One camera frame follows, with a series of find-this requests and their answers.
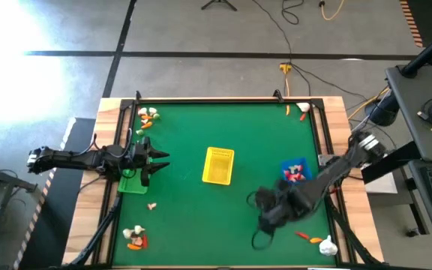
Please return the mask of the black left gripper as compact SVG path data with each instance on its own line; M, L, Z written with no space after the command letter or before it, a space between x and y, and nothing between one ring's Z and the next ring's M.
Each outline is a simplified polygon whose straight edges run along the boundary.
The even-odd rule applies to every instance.
M148 187L150 180L149 176L151 173L156 173L158 170L163 169L170 165L170 162L160 162L160 163L151 163L151 158L165 158L170 154L158 151L154 148L151 148L151 141L147 136L144 136L140 141L134 144L134 147L130 150L126 169L133 170L139 172L139 178L141 185L144 187Z

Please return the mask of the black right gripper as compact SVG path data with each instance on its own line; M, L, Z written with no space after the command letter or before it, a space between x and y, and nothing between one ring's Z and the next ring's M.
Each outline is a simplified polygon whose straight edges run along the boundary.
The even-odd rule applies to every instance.
M280 179L273 189L260 187L255 195L260 230L276 230L288 222L306 218L314 210L314 184L290 184Z

